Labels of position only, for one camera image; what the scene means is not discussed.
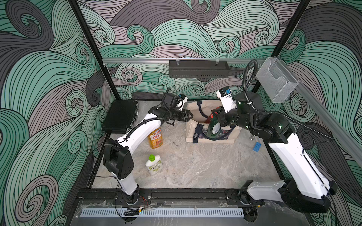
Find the cream canvas shopping bag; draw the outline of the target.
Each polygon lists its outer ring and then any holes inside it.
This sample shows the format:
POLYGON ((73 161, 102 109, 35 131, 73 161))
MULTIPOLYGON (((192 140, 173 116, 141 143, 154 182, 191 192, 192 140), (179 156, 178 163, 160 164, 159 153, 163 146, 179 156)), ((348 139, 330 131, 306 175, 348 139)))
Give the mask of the cream canvas shopping bag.
POLYGON ((241 127, 232 129, 230 126, 221 127, 218 120, 213 118, 212 110, 221 107, 219 100, 202 100, 188 102, 186 109, 190 110, 193 118, 186 124, 186 142, 233 144, 239 136, 241 127))

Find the dark green bottle red cap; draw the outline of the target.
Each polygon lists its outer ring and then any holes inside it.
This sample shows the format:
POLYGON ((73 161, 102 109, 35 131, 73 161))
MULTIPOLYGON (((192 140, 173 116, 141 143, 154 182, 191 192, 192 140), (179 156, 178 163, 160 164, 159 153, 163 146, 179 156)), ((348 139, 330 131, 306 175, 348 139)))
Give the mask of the dark green bottle red cap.
POLYGON ((206 135, 211 138, 211 140, 217 140, 222 136, 222 128, 219 123, 219 120, 215 113, 219 113, 221 110, 223 110, 223 107, 217 107, 216 109, 212 110, 213 118, 210 121, 206 135))

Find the large orange soap bottle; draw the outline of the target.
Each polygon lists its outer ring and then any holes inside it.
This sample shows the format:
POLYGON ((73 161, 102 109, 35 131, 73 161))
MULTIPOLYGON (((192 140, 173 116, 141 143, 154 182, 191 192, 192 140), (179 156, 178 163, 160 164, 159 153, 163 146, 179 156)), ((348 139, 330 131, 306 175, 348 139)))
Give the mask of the large orange soap bottle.
POLYGON ((162 137, 162 130, 161 127, 157 128, 156 130, 152 131, 148 135, 149 145, 152 149, 161 147, 163 145, 163 137, 162 137))

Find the red soap bottle red cap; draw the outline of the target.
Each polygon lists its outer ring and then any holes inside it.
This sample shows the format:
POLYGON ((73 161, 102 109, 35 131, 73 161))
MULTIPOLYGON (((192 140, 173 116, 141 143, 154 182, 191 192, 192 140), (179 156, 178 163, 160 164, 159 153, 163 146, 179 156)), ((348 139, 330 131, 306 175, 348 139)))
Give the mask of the red soap bottle red cap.
POLYGON ((212 118, 213 118, 213 115, 212 114, 210 114, 208 117, 207 117, 207 119, 205 120, 205 124, 209 124, 210 123, 210 121, 212 120, 212 118))

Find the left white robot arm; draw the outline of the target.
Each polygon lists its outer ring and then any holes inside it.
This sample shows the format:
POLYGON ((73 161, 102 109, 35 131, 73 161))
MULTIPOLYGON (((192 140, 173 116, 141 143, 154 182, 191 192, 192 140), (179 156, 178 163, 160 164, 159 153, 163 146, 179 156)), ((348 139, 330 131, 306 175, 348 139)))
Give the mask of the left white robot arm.
POLYGON ((144 119, 131 131, 118 138, 106 142, 103 155, 103 165, 117 179, 121 191, 129 199, 139 195, 139 185, 132 171, 134 169, 133 153, 151 132, 161 127, 166 121, 188 122, 193 114, 188 109, 167 110, 164 107, 152 107, 144 119))

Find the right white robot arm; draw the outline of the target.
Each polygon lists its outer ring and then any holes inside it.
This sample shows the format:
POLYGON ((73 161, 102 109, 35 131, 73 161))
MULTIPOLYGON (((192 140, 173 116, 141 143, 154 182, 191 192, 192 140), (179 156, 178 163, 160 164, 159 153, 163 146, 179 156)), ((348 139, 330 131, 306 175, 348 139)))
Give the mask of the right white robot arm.
POLYGON ((234 125, 250 131, 267 142, 291 174, 277 182, 248 181, 240 189, 243 202, 270 200, 283 202, 291 209, 305 213, 324 213, 331 206, 329 196, 338 186, 327 180, 302 147, 288 119, 280 114, 239 114, 237 109, 213 111, 221 126, 234 125))

